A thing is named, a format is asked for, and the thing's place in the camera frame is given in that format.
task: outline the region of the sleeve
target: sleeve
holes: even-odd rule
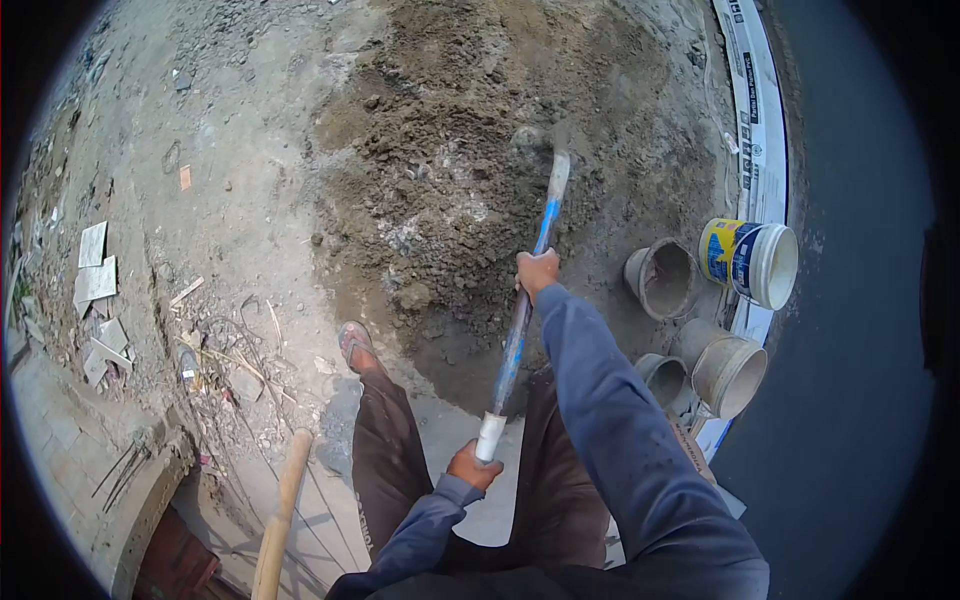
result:
[[[430,571],[440,562],[450,530],[464,520],[464,508],[484,497],[456,475],[444,473],[437,487],[417,500],[383,546],[366,573],[348,573],[334,583],[327,598],[365,598],[408,577]]]
[[[684,454],[600,313],[559,283],[537,294],[536,308],[564,426],[616,519],[625,567],[668,595],[766,597],[769,566]]]

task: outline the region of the foot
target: foot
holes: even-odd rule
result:
[[[349,369],[355,373],[383,372],[387,370],[373,351],[373,341],[367,329],[356,321],[347,321],[340,327],[337,335],[340,352],[344,355]]]

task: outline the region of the paint bucket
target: paint bucket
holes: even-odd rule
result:
[[[720,419],[740,414],[767,371],[767,351],[760,344],[703,319],[680,329],[670,354],[684,361],[693,390]]]
[[[693,294],[697,265],[677,240],[664,237],[634,252],[623,265],[623,279],[643,310],[657,321],[680,317]]]
[[[800,250],[786,225],[710,219],[700,236],[699,256],[707,278],[780,310],[793,291]]]

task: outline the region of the asphalt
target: asphalt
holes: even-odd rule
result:
[[[797,310],[711,467],[747,505],[770,597],[841,595],[892,523],[924,444],[924,147],[839,2],[778,2],[800,74],[809,182]]]

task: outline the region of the bucket label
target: bucket label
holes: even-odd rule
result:
[[[761,223],[716,219],[708,229],[703,260],[707,277],[750,296],[750,257]]]

